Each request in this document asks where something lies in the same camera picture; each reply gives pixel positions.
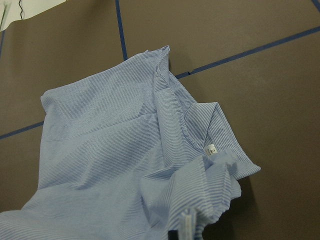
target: brown floor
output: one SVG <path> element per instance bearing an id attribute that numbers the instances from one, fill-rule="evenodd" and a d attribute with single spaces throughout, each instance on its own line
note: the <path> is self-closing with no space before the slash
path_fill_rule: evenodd
<path id="1" fill-rule="evenodd" d="M 311 0 L 119 2 L 128 57 L 170 45 L 179 75 L 235 56 L 180 78 L 198 102 L 220 103 L 262 167 L 204 239 L 319 239 L 320 9 Z M 42 127 L 14 131 L 44 120 L 44 91 L 124 60 L 111 0 L 70 0 L 12 23 L 3 39 L 0 212 L 37 189 Z"/>

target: striped fabric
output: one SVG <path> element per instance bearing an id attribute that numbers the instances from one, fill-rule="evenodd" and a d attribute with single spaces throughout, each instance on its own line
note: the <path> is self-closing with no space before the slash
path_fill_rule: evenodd
<path id="1" fill-rule="evenodd" d="M 197 103 L 169 72 L 169 51 L 44 93 L 38 189 L 0 214 L 0 239 L 166 240 L 191 223 L 201 240 L 229 209 L 237 180 L 260 168 L 219 104 Z"/>

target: light blue shirt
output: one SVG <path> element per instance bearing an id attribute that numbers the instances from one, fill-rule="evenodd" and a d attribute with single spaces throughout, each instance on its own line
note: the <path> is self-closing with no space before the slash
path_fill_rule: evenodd
<path id="1" fill-rule="evenodd" d="M 201 240 L 240 197 L 237 180 L 260 168 L 219 104 L 197 103 L 169 72 L 169 51 L 43 94 L 38 189 L 0 214 L 0 239 L 166 240 L 178 229 Z"/>

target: clothing tag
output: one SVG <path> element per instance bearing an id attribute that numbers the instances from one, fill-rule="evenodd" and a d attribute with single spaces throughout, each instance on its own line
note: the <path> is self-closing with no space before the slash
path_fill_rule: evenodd
<path id="1" fill-rule="evenodd" d="M 204 151 L 208 156 L 218 153 L 218 151 L 217 151 L 217 149 L 216 149 L 214 144 L 210 144 L 210 145 L 206 146 L 204 148 Z"/>

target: wrinkled fabric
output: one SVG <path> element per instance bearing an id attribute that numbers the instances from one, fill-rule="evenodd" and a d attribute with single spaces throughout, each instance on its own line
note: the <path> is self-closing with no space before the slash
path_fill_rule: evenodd
<path id="1" fill-rule="evenodd" d="M 203 239 L 241 196 L 237 180 L 260 168 L 219 104 L 197 103 L 169 72 L 169 51 L 43 94 L 38 189 L 0 214 L 0 239 Z"/>

